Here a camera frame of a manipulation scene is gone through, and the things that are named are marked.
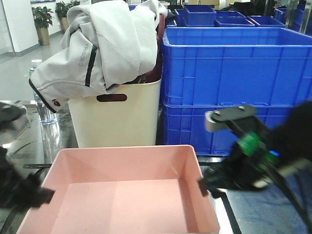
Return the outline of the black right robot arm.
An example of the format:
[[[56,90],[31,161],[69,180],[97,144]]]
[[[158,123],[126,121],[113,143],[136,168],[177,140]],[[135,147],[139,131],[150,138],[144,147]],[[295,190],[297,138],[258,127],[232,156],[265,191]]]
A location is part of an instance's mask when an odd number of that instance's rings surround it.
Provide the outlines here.
[[[312,103],[292,108],[286,121],[270,129],[256,109],[241,105],[205,113],[206,129],[228,129],[238,140],[230,154],[212,164],[198,180],[203,196],[219,189],[259,191],[276,177],[286,177],[312,160]]]

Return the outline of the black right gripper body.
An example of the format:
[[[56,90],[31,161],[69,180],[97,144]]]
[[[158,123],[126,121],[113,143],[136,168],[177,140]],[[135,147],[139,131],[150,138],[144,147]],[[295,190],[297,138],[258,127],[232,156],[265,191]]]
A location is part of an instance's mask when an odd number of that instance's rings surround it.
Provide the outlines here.
[[[229,156],[219,163],[213,163],[207,169],[207,189],[212,194],[219,189],[260,190],[261,186],[257,185],[257,183],[268,175],[267,169],[270,166],[275,168],[276,165],[267,164],[264,169],[257,170],[252,165],[251,160],[242,153],[236,142]]]

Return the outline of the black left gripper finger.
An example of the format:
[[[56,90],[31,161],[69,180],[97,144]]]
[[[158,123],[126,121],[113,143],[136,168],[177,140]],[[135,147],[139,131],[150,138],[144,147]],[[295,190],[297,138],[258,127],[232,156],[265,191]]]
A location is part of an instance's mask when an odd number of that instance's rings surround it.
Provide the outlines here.
[[[31,207],[40,207],[43,204],[49,204],[54,193],[55,190],[39,188],[32,196]]]

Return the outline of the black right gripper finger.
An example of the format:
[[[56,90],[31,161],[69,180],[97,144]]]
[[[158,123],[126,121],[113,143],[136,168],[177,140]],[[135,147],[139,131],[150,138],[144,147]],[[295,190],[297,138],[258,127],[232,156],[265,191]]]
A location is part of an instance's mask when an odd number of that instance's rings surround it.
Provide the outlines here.
[[[207,196],[209,194],[209,191],[203,179],[200,179],[198,181],[198,186],[199,186],[202,196]]]

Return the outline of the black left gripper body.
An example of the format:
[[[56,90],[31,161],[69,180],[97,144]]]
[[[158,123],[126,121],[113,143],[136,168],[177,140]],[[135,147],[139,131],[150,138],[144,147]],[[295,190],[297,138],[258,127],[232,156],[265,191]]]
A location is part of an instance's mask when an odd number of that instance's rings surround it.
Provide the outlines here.
[[[38,176],[30,173],[23,178],[6,159],[7,149],[0,148],[0,207],[19,210],[40,207]]]

